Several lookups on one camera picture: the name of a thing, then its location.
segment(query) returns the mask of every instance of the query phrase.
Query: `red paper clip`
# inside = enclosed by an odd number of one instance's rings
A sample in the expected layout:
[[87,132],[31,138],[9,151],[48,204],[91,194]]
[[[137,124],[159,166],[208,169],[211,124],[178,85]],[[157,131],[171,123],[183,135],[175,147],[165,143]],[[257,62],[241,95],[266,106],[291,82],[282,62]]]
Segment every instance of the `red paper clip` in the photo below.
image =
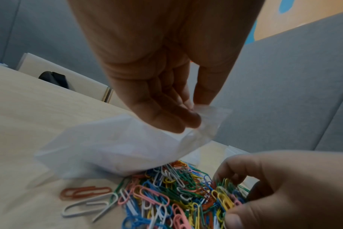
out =
[[100,187],[97,188],[96,186],[88,186],[88,187],[81,187],[81,188],[67,188],[62,190],[60,193],[60,199],[80,199],[80,198],[86,198],[86,197],[92,197],[97,195],[102,195],[106,193],[112,192],[112,189],[109,187]]

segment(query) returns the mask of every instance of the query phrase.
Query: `blue painted shape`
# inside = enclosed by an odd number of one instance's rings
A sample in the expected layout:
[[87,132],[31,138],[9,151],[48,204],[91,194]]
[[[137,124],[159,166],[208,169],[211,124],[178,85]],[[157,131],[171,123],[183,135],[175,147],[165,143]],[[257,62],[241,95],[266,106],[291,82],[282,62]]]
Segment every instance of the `blue painted shape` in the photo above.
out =
[[245,45],[254,42],[254,31],[256,30],[256,26],[257,26],[257,20],[254,22],[253,27],[250,31],[250,34],[248,34],[247,40],[244,43]]
[[278,9],[278,11],[281,14],[284,14],[292,8],[294,2],[295,0],[281,0],[280,8]]

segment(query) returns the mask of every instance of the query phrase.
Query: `wooden table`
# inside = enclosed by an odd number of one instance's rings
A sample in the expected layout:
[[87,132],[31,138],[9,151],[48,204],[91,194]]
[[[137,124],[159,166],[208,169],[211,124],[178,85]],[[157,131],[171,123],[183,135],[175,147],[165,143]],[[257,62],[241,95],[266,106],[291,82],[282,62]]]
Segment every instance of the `wooden table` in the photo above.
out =
[[[70,202],[58,195],[68,187],[115,188],[121,178],[59,180],[33,155],[66,128],[124,113],[129,111],[0,66],[0,229],[120,228],[120,207],[91,225],[92,216],[62,218]],[[212,176],[225,147],[202,147],[199,168]]]

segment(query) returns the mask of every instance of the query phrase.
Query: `gray wall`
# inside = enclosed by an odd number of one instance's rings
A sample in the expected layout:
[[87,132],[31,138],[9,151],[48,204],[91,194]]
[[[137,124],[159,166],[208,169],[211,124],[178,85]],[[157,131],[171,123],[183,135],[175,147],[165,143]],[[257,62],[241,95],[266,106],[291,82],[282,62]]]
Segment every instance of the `gray wall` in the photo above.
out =
[[[66,0],[0,1],[0,61],[25,52],[108,84]],[[343,151],[343,13],[246,45],[212,105],[233,109],[223,144]]]

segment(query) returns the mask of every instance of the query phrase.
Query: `wall mural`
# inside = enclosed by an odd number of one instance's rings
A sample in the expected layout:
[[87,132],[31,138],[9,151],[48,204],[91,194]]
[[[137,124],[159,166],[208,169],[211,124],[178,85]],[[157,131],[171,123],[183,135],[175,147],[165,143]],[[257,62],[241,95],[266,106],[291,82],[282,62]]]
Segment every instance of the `wall mural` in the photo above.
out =
[[343,12],[343,0],[266,0],[246,44]]

